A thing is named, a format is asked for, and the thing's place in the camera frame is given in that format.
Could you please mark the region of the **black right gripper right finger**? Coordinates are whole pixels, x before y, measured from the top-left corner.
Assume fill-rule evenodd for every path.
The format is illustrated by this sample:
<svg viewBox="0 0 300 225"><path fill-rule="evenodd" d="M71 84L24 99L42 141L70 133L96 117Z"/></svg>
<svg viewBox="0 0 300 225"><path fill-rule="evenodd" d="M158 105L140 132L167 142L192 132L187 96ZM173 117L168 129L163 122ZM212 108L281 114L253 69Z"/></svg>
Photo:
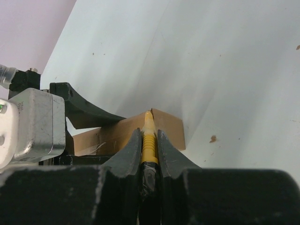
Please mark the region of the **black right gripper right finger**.
<svg viewBox="0 0 300 225"><path fill-rule="evenodd" d="M300 189L286 172L201 168L157 133L162 224L297 225Z"/></svg>

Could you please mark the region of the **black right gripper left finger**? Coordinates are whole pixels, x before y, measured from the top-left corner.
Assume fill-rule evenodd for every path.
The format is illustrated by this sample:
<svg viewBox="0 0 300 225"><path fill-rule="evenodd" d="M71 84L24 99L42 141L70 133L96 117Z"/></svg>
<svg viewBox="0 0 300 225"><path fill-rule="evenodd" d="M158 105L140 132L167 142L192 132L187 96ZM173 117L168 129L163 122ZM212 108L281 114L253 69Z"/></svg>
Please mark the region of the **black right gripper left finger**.
<svg viewBox="0 0 300 225"><path fill-rule="evenodd" d="M134 225L142 135L102 165L17 167L0 176L3 225Z"/></svg>

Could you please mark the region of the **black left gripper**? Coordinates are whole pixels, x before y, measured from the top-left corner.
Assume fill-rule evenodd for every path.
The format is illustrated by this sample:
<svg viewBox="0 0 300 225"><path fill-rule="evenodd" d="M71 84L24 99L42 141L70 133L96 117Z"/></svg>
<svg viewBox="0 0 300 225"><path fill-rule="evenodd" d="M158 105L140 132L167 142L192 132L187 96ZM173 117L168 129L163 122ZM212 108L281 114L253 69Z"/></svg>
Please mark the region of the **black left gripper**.
<svg viewBox="0 0 300 225"><path fill-rule="evenodd" d="M8 163L39 163L74 153L66 120L75 129L98 128L124 120L83 98L71 84L40 88L41 75L8 68Z"/></svg>

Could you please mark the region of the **brown cardboard express box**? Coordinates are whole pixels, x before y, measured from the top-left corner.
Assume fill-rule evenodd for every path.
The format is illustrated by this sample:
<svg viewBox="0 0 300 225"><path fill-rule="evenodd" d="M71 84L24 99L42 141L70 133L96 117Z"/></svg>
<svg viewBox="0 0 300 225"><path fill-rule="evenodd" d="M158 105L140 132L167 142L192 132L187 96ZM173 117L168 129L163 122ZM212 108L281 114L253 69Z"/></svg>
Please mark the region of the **brown cardboard express box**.
<svg viewBox="0 0 300 225"><path fill-rule="evenodd" d="M186 149L182 119L152 108L156 130L162 130L178 150ZM143 128L145 113L124 119L114 125L96 128L73 136L76 156L112 155L123 149L132 132Z"/></svg>

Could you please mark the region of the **yellow utility knife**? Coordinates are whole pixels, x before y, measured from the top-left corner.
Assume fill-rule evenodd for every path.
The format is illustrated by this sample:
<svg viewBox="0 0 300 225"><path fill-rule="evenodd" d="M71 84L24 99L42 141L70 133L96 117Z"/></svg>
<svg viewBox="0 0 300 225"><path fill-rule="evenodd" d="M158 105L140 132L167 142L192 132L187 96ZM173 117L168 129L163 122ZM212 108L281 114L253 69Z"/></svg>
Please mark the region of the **yellow utility knife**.
<svg viewBox="0 0 300 225"><path fill-rule="evenodd" d="M157 155L156 129L152 112L147 111L142 128L142 156L140 181L140 208L138 213L139 224L159 225L159 164Z"/></svg>

